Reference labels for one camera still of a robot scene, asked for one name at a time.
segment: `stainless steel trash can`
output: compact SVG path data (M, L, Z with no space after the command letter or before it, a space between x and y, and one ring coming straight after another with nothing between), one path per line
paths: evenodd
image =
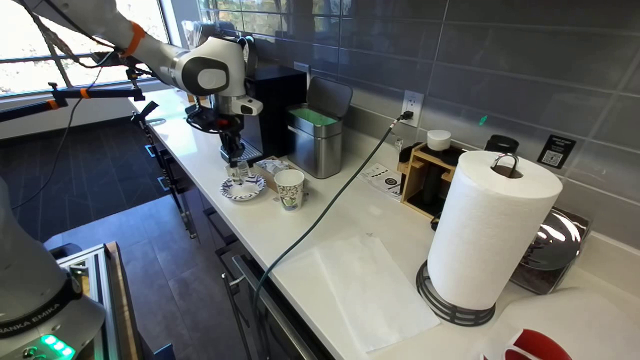
M342 120L351 104L350 87L314 77L307 103L287 108L292 136L289 159L317 179L326 179L342 168Z

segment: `coffee machine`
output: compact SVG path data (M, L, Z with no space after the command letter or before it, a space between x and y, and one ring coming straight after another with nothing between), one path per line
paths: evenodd
M262 111L255 116L245 115L241 142L244 153L238 161L251 166L270 156L281 157L290 153L291 141L287 132L286 108L302 104L307 98L307 74L289 67L268 65L257 67L246 78L246 93L259 100ZM228 154L221 148L222 158Z

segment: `window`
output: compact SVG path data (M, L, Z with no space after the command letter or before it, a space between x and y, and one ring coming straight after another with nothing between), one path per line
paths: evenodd
M149 35L168 42L164 19L157 0L116 0L118 10L137 22ZM90 84L98 69L86 69L49 47L25 9L12 0L0 0L0 97L48 90L47 83L60 87ZM91 39L43 18L87 65L94 65L90 53L110 51ZM98 83L126 81L125 67L106 67Z

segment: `paper cup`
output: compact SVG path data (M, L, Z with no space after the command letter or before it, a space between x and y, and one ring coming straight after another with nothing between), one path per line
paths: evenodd
M297 211L302 207L305 175L296 169L283 170L273 180L278 186L280 203L286 211Z

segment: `white countertop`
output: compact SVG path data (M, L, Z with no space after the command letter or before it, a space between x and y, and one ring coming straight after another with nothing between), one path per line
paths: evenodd
M146 94L147 99L156 100L161 105L150 119L166 119L166 122L154 126L154 132L263 268L308 229L363 160L345 154L342 171L325 180L305 174L310 198L297 213L286 213L273 200L276 193L268 188L249 202L229 201L219 192L220 184L227 178L226 163L219 152L219 137L186 124L184 103L168 101L166 92L173 92L175 97L174 90ZM533 296L509 283L498 300L496 315L490 324L463 328L442 322L434 329L369 353L367 357L348 336L346 324L321 267L306 252L321 241L365 233L371 233L383 242L413 284L416 271L426 259L433 239L429 221L359 180L353 181L318 227L271 274L274 283L337 359L463 359L469 348L488 333L491 323L511 301ZM638 298L577 266L570 270L563 282L562 287L568 286L581 286L598 292L640 324Z

